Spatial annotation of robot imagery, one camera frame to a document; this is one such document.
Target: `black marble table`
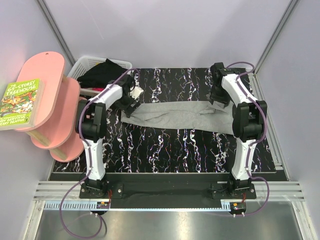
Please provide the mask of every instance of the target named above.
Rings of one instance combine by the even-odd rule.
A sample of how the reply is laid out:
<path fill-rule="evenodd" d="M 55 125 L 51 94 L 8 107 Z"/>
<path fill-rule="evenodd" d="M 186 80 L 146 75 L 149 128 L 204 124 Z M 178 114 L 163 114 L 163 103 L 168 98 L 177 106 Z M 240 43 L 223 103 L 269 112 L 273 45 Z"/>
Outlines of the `black marble table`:
<path fill-rule="evenodd" d="M 249 78 L 241 80 L 252 92 Z M 206 101 L 212 77 L 209 68 L 141 69 L 139 86 L 145 91 L 140 97 L 143 103 Z M 107 111 L 103 162 L 108 173 L 224 173 L 233 166 L 236 139 L 232 135 L 141 127 L 122 123 L 120 116 L 117 109 Z M 68 163 L 56 161 L 53 167 L 58 173 L 85 170 L 84 154 Z M 267 139 L 256 147 L 252 170 L 276 172 Z"/>

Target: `pink shelf tier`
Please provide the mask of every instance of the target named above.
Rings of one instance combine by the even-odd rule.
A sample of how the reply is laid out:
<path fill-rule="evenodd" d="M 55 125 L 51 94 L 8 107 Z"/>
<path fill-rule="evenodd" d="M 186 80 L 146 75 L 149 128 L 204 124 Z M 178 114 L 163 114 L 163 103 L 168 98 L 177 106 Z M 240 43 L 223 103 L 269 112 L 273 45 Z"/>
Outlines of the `pink shelf tier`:
<path fill-rule="evenodd" d="M 65 143 L 75 129 L 75 119 L 79 101 L 80 86 L 78 82 L 67 77 L 61 83 L 55 108 L 51 117 L 36 131 L 48 138 L 49 146 L 44 146 L 31 137 L 34 145 L 41 149 L 54 149 Z"/>
<path fill-rule="evenodd" d="M 67 155 L 66 160 L 60 159 L 57 155 L 55 155 L 51 151 L 50 151 L 50 154 L 55 160 L 62 163 L 66 163 L 79 157 L 80 154 L 83 152 L 84 148 L 85 148 L 84 144 L 82 143 L 82 140 L 80 139 L 79 134 L 77 134 L 76 130 L 74 129 L 72 131 L 71 136 L 68 138 L 68 140 L 64 144 L 59 146 L 59 149 Z"/>
<path fill-rule="evenodd" d="M 53 114 L 65 69 L 65 59 L 57 52 L 42 52 L 29 58 L 23 65 L 17 82 L 41 79 L 44 91 L 34 127 L 18 128 L 16 131 L 34 130 L 44 124 Z"/>

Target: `white laundry basket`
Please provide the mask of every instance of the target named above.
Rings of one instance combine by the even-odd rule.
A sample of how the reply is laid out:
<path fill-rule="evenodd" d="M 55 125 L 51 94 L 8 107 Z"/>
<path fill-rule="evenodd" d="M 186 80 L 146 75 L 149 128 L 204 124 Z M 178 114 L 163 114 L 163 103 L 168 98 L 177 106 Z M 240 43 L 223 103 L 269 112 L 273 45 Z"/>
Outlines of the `white laundry basket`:
<path fill-rule="evenodd" d="M 89 69 L 93 68 L 97 64 L 104 63 L 105 61 L 106 58 L 82 56 L 78 61 L 76 61 L 71 71 L 69 72 L 68 77 L 78 79 L 78 77 L 84 75 L 87 71 L 89 71 Z M 110 61 L 120 65 L 124 69 L 132 69 L 132 64 L 128 61 L 120 61 L 114 59 L 110 59 Z"/>

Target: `green book cover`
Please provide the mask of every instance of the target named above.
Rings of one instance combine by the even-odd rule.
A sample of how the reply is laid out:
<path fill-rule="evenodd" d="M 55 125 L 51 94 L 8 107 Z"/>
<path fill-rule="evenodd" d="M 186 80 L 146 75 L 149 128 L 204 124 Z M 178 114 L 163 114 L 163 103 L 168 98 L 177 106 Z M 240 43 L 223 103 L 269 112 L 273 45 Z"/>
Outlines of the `green book cover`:
<path fill-rule="evenodd" d="M 9 83 L 0 105 L 0 128 L 30 127 L 40 79 Z"/>

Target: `gray cloth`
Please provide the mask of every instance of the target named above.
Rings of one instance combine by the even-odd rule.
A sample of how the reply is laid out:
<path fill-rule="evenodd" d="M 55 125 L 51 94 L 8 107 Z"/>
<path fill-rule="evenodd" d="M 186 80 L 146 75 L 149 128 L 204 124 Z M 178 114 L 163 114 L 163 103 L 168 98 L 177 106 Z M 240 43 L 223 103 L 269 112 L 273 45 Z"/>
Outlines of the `gray cloth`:
<path fill-rule="evenodd" d="M 122 112 L 121 121 L 142 127 L 197 129 L 233 135 L 232 107 L 232 102 L 225 108 L 208 101 L 143 103 L 129 118 Z"/>

